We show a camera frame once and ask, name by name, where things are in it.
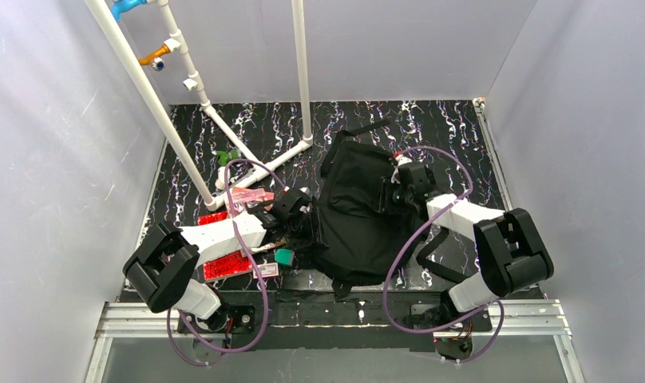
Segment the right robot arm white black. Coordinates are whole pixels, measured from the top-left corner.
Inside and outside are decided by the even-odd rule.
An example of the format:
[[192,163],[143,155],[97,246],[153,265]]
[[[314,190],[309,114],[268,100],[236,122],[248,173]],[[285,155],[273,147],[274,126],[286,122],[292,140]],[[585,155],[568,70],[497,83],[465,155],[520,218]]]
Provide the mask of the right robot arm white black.
[[384,296],[404,255],[413,252],[417,238],[433,225],[463,235],[476,246],[476,274],[465,277],[439,269],[455,284],[441,293],[439,305],[432,310],[435,330],[462,322],[489,303],[554,274],[552,259],[528,211],[492,209],[471,203],[463,195],[445,194],[422,163],[402,162],[380,176],[375,204],[380,213],[410,211],[422,221],[389,267]]

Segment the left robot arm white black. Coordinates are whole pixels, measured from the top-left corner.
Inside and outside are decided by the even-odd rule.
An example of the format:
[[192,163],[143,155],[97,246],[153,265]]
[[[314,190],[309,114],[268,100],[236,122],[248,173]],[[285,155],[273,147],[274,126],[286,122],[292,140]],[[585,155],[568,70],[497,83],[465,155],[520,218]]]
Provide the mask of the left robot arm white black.
[[195,278],[196,270],[231,254],[245,259],[248,252],[286,238],[311,203],[306,192],[290,189],[218,222],[192,227],[158,223],[126,261],[123,273],[151,312],[179,310],[212,322],[229,305]]

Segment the white red card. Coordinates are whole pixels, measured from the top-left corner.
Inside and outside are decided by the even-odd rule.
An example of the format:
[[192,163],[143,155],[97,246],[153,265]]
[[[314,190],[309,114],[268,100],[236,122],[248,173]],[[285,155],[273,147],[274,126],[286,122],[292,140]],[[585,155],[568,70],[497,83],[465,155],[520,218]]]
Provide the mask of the white red card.
[[279,273],[279,264],[278,263],[265,263],[261,264],[258,267],[260,275],[262,278],[275,278],[280,275]]

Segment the teal eraser block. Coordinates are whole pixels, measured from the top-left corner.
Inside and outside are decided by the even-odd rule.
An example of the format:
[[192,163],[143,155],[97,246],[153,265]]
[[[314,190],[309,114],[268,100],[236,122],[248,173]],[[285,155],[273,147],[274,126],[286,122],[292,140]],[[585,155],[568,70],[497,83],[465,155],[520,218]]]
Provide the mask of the teal eraser block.
[[292,250],[279,248],[275,251],[274,260],[281,265],[290,267],[295,258],[295,253]]

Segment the black student backpack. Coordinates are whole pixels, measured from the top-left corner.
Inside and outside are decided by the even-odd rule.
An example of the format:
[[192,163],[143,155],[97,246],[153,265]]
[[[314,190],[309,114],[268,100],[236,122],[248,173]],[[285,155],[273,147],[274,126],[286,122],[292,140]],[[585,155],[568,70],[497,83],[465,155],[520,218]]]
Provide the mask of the black student backpack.
[[393,153],[355,137],[388,125],[380,120],[337,132],[320,165],[322,189],[312,212],[317,241],[308,257],[331,279],[337,299],[354,286],[384,282],[401,245],[422,222],[410,211],[388,215],[376,208],[379,178],[399,162]]

